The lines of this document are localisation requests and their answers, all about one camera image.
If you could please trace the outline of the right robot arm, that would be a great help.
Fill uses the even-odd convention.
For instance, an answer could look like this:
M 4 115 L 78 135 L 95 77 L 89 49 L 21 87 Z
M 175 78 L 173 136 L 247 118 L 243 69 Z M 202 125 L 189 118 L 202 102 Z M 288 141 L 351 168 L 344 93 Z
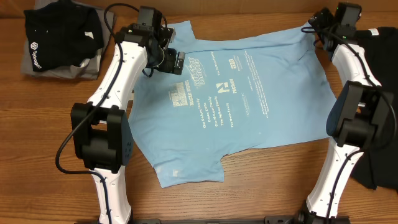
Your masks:
M 393 94 L 382 91 L 366 61 L 365 50 L 358 45 L 364 35 L 377 36 L 373 30 L 357 30 L 362 7 L 339 2 L 336 11 L 316 12 L 309 25 L 301 29 L 314 33 L 337 68 L 343 89 L 327 121 L 329 146 L 315 187 L 294 217 L 267 217 L 266 223 L 349 223 L 338 216 L 340 198 L 353 168 L 362 155 L 374 147 L 390 114 Z

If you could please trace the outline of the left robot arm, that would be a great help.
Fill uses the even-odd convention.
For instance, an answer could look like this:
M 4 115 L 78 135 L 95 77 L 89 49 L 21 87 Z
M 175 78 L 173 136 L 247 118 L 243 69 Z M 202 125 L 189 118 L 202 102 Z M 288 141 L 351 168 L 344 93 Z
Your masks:
M 100 207 L 97 223 L 132 223 L 125 169 L 133 149 L 127 105 L 140 75 L 154 71 L 181 75 L 184 52 L 169 47 L 176 31 L 153 7 L 137 9 L 137 22 L 112 32 L 113 59 L 96 91 L 71 110 L 72 131 L 61 146 L 73 141 L 84 163 L 83 174 L 93 177 Z

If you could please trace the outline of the light blue t-shirt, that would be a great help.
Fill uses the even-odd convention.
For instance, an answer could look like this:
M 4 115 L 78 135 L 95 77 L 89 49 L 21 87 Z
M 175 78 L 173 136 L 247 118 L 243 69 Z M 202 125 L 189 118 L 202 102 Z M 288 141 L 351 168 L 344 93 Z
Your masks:
M 181 75 L 140 77 L 129 125 L 161 187 L 224 179 L 222 157 L 326 138 L 335 96 L 312 34 L 197 39 L 175 25 Z

